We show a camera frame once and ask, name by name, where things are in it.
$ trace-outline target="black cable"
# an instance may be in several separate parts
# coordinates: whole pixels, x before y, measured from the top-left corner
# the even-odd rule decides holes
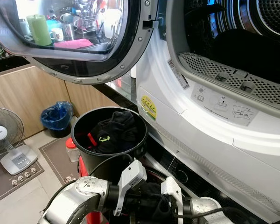
[[[208,215],[211,215],[211,214],[220,212],[220,211],[238,213],[238,214],[240,214],[241,216],[245,217],[245,219],[248,221],[249,224],[252,224],[252,222],[251,222],[251,220],[250,220],[250,217],[248,217],[248,216],[247,216],[243,211],[241,211],[240,209],[233,208],[233,207],[224,207],[224,208],[214,209],[214,210],[211,210],[211,211],[199,213],[198,215],[177,215],[177,214],[174,214],[174,217],[176,217],[176,218],[191,218],[191,219],[194,219],[194,218],[201,218],[201,217],[204,217],[204,216],[208,216]]]
[[[61,188],[58,189],[58,191],[56,191],[56,193],[51,197],[51,199],[49,200],[46,208],[43,210],[44,212],[49,208],[49,206],[52,204],[52,201],[56,198],[56,196],[64,189],[66,188],[67,186],[69,186],[70,184],[76,182],[76,180],[72,180],[68,183],[66,183],[65,185],[63,185]]]
[[[108,158],[108,159],[102,161],[100,164],[98,164],[98,165],[92,170],[92,172],[91,172],[88,176],[91,176],[91,175],[92,175],[101,165],[103,165],[105,162],[107,162],[107,161],[109,161],[109,160],[111,160],[111,159],[113,159],[113,158],[115,158],[115,157],[124,156],[124,155],[127,156],[127,157],[129,157],[130,162],[133,161],[133,158],[132,158],[129,154],[127,154],[127,153],[122,153],[122,154],[114,155],[114,156],[112,156],[112,157],[110,157],[110,158]]]

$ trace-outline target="fan base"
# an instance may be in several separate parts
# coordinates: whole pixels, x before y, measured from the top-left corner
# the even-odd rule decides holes
[[[16,175],[31,166],[36,160],[36,153],[30,147],[23,145],[9,150],[0,162],[11,175]]]

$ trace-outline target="kitchen counter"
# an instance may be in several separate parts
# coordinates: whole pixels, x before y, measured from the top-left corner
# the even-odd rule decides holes
[[[13,56],[7,52],[0,55],[0,73],[26,64],[30,64],[30,62],[23,57]]]

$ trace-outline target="dryer door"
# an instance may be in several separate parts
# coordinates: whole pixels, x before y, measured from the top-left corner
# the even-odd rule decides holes
[[[0,44],[60,79],[99,84],[144,52],[158,0],[0,0]]]

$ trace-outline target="instruction sticker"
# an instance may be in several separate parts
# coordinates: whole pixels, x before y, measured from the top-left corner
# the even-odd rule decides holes
[[[173,71],[173,73],[175,74],[175,77],[177,78],[179,84],[182,86],[182,88],[184,90],[188,89],[190,87],[188,81],[186,80],[185,76],[183,76],[174,66],[173,61],[170,59],[168,61],[168,64],[171,68],[171,70]]]
[[[157,117],[157,109],[153,101],[148,96],[143,96],[141,98],[142,109],[149,115],[153,120]]]
[[[244,126],[248,126],[259,112],[200,84],[195,84],[191,99],[213,115]]]

